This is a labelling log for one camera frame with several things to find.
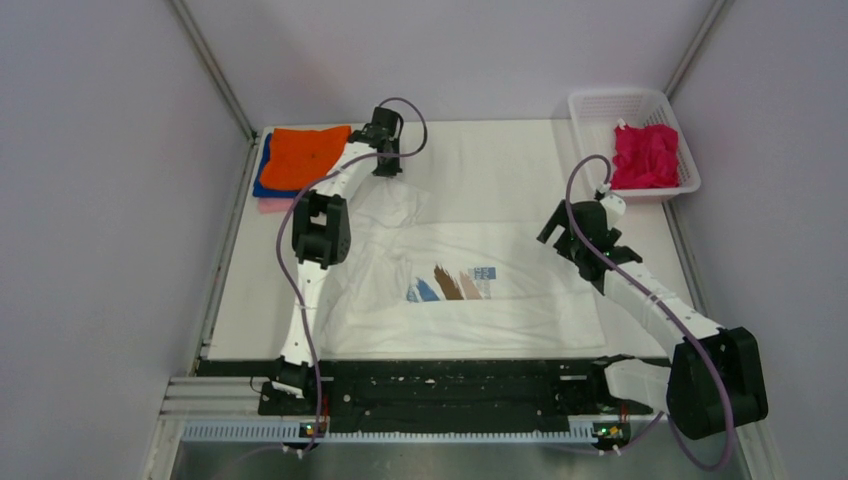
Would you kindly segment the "white printed t shirt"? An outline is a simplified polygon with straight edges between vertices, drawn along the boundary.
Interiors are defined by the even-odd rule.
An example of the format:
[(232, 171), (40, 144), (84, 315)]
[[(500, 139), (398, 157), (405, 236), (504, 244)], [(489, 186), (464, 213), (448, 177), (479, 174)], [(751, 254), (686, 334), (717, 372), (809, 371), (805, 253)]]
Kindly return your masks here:
[(355, 203), (340, 292), (317, 323), (336, 358), (509, 357), (602, 347), (592, 288), (530, 222), (423, 220), (426, 192), (383, 182)]

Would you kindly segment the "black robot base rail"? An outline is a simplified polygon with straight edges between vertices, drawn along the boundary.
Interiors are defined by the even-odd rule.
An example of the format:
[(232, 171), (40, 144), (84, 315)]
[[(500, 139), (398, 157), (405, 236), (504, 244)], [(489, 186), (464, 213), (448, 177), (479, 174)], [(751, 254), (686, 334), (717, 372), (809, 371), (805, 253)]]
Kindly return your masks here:
[(558, 433), (579, 416), (652, 412), (602, 392), (591, 359), (202, 360), (196, 373), (260, 379), (259, 415), (322, 416), (333, 434)]

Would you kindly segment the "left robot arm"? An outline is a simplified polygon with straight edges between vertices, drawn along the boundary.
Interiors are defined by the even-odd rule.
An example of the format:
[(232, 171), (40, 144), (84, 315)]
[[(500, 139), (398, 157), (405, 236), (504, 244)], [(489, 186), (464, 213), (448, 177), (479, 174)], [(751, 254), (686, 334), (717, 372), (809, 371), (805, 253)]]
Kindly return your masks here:
[(284, 271), (295, 299), (278, 371), (270, 384), (297, 413), (314, 410), (321, 397), (311, 328), (329, 312), (329, 301), (339, 290), (330, 279), (330, 269), (346, 260), (352, 246), (349, 202), (367, 177), (393, 178), (402, 172), (403, 127), (398, 112), (375, 107), (371, 120), (348, 136), (328, 173), (295, 198), (281, 226), (290, 233), (296, 260), (294, 271)]

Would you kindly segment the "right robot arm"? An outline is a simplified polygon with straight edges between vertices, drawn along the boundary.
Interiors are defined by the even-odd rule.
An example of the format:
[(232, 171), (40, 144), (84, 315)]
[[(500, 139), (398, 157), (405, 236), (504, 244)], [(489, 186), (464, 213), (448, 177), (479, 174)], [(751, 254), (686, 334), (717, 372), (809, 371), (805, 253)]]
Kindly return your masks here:
[(659, 366), (626, 354), (597, 359), (586, 385), (589, 404), (612, 412), (634, 401), (669, 415), (692, 440), (765, 419), (769, 404), (754, 335), (694, 310), (658, 281), (639, 254), (619, 244), (622, 234), (612, 222), (624, 210), (614, 195), (562, 200), (537, 237), (634, 319), (670, 362)]

